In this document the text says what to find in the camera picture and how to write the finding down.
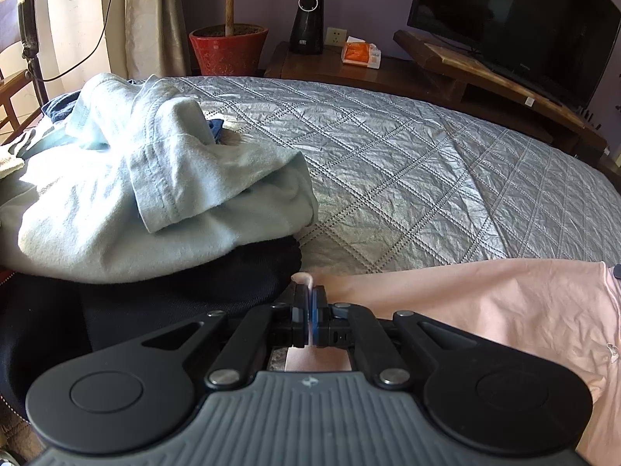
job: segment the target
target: speaker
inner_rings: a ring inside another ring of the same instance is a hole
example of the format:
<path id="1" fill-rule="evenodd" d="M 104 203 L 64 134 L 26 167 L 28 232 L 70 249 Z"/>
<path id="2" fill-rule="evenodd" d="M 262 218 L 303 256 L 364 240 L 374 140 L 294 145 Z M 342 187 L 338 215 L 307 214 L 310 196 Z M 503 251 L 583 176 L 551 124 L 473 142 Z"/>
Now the speaker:
<path id="1" fill-rule="evenodd" d="M 299 54 L 324 51 L 324 0 L 297 0 L 289 50 Z"/>

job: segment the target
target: beige curtain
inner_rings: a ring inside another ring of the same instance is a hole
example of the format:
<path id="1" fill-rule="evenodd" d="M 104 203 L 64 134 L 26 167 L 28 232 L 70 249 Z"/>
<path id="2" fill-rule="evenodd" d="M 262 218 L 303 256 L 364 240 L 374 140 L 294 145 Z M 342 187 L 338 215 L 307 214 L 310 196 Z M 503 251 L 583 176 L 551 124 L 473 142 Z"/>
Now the beige curtain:
<path id="1" fill-rule="evenodd" d="M 130 79 L 188 75 L 181 0 L 125 0 L 125 52 Z"/>

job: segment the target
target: clothing pile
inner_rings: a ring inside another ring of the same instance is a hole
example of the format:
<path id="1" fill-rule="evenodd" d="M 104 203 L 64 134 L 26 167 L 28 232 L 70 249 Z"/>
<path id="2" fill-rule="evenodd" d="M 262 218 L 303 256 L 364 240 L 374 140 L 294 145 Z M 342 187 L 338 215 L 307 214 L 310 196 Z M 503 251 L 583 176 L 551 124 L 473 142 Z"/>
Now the clothing pile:
<path id="1" fill-rule="evenodd" d="M 317 215 L 300 152 L 217 144 L 222 122 L 165 80 L 101 74 L 65 101 L 0 148 L 0 266 L 18 272 L 0 285 L 0 394 L 21 415 L 57 363 L 274 300 Z"/>

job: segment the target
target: gray quilted bedspread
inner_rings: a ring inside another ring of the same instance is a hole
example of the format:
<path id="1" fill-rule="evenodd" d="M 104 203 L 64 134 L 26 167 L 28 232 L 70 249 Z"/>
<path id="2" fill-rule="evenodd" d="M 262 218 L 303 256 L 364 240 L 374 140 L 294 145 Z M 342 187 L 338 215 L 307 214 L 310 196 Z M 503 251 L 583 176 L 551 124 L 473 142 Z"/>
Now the gray quilted bedspread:
<path id="1" fill-rule="evenodd" d="M 621 197 L 544 143 L 425 102 L 243 77 L 173 79 L 244 141 L 303 152 L 319 221 L 303 268 L 405 270 L 491 258 L 621 262 Z"/>

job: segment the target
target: soil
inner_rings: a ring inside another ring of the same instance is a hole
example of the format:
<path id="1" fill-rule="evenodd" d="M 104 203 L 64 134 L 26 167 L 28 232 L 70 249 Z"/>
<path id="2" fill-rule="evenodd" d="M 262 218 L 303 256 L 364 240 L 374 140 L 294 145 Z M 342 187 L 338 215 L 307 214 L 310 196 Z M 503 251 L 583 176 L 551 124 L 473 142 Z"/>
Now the soil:
<path id="1" fill-rule="evenodd" d="M 234 24 L 234 35 L 252 35 L 253 33 L 259 33 L 265 28 L 262 26 L 254 26 L 253 24 Z M 224 24 L 218 24 L 216 26 L 208 26 L 207 28 L 201 28 L 194 32 L 195 37 L 224 37 Z"/>

